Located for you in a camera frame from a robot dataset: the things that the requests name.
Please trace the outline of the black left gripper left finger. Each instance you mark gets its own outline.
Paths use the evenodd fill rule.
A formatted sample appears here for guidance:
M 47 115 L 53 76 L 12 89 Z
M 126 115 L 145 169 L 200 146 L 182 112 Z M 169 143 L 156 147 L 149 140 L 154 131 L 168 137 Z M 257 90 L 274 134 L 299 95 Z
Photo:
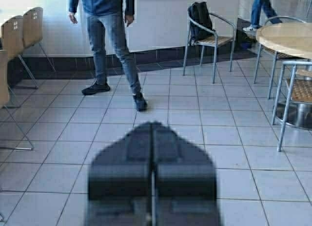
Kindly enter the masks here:
M 86 226 L 148 226 L 151 123 L 101 150 L 88 170 Z

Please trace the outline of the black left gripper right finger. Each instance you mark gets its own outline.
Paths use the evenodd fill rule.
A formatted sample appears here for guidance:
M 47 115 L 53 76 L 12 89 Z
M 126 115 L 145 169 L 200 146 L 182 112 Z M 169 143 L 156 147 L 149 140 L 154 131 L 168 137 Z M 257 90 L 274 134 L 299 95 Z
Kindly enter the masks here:
M 219 226 L 216 171 L 197 145 L 152 124 L 152 224 Z

